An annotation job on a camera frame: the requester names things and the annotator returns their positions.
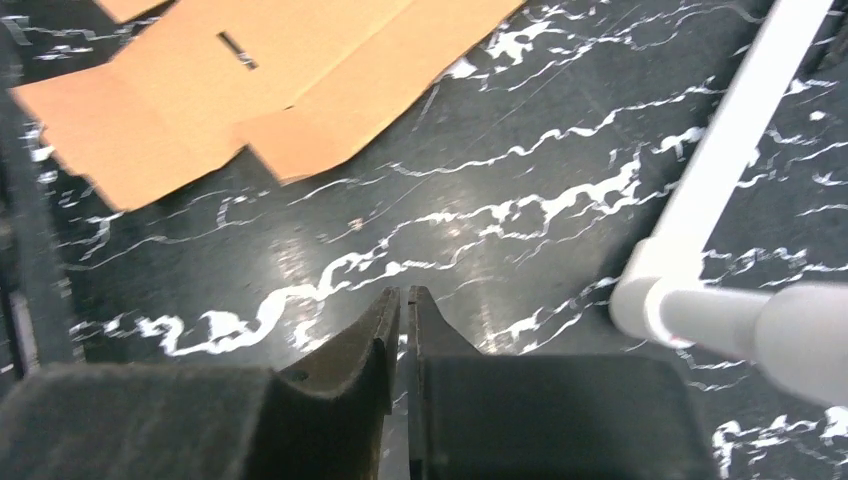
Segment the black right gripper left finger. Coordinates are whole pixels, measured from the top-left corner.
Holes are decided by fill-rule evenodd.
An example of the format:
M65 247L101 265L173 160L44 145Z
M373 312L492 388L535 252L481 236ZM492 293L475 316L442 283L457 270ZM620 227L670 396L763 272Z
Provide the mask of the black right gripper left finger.
M400 293L294 364L54 365L1 405L5 479L374 479Z

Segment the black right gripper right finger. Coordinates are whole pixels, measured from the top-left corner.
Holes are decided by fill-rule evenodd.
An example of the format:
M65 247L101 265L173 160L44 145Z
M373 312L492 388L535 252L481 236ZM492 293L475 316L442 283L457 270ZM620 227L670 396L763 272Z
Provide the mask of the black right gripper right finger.
M430 291L408 299L414 479L714 479L668 363L621 354L486 355Z

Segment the brown cardboard box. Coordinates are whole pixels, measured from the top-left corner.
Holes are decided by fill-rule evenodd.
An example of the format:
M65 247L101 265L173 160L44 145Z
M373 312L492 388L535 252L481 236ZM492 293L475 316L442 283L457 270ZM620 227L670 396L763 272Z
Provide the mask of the brown cardboard box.
M108 62L15 87L72 174L141 208L250 149L280 182L353 157L515 1L178 1Z

